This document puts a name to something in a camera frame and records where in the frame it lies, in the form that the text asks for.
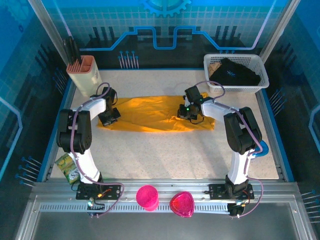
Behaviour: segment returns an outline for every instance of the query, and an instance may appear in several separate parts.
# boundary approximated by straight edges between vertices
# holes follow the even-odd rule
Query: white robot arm
[[[179,118],[194,123],[193,121],[196,121],[200,115],[202,120],[206,116],[224,123],[227,141],[233,151],[231,168],[225,177],[225,188],[229,197],[232,198],[247,188],[250,160],[255,157],[251,153],[257,147],[236,111],[243,116],[253,135],[260,142],[262,134],[256,119],[249,107],[236,109],[217,102],[214,98],[203,98],[196,86],[185,90],[184,100],[185,104],[180,105],[177,113]]]
[[[108,88],[105,87],[102,94],[107,91],[107,89]],[[83,106],[78,113],[73,139],[73,149],[78,158],[77,164],[86,176],[84,177],[81,171],[79,171],[80,181],[82,183],[92,184],[93,182],[102,181],[102,175],[97,169],[90,151],[92,143],[91,121],[96,116],[99,117],[104,126],[117,121],[120,117],[120,113],[117,108],[112,108],[116,94],[116,91],[110,88],[103,98],[95,99],[95,96],[92,96],[92,101]],[[56,142],[57,145],[63,148],[76,163],[75,156],[70,149],[71,129],[75,112],[76,109],[63,109],[60,111]]]

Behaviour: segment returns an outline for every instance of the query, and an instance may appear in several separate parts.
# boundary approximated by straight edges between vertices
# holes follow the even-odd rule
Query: yellow cloth
[[[177,117],[180,104],[185,101],[182,96],[145,96],[119,98],[115,107],[121,114],[117,122],[103,127],[109,130],[129,132],[188,132],[193,130],[213,130],[215,120],[205,117],[201,124],[195,125],[186,119]]]

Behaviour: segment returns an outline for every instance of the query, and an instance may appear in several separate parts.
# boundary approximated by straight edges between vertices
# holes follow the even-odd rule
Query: white speckled tabletop
[[[185,89],[205,80],[203,70],[102,70],[100,74],[119,98],[182,96]],[[210,92],[206,83],[198,88],[200,92]],[[71,107],[78,107],[86,100],[76,90]],[[227,92],[219,101],[237,108],[250,107],[262,139],[269,145],[254,93]],[[218,121],[213,131],[180,133],[102,130],[97,123],[96,117],[92,121],[91,153],[103,178],[224,179],[231,165],[232,150],[227,143],[225,126]],[[56,159],[63,154],[59,148]],[[248,175],[278,179],[271,151],[251,161]],[[64,178],[55,164],[51,178]]]

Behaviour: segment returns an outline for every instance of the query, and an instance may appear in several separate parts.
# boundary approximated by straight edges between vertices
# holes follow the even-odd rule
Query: blue wall panel
[[[287,2],[46,0],[44,5],[61,36],[72,35],[100,68],[127,68],[118,61],[120,51],[135,51],[141,68],[201,68],[209,53],[259,54]]]

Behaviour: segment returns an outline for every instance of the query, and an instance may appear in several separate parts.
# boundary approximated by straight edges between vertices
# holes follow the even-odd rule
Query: gear logo
[[[155,13],[157,17],[162,15],[173,17],[174,14],[180,14],[186,9],[187,4],[191,4],[190,0],[142,0],[145,10],[149,10],[150,14]]]
[[[18,23],[28,18],[29,3],[27,0],[0,0],[0,7],[7,9]]]

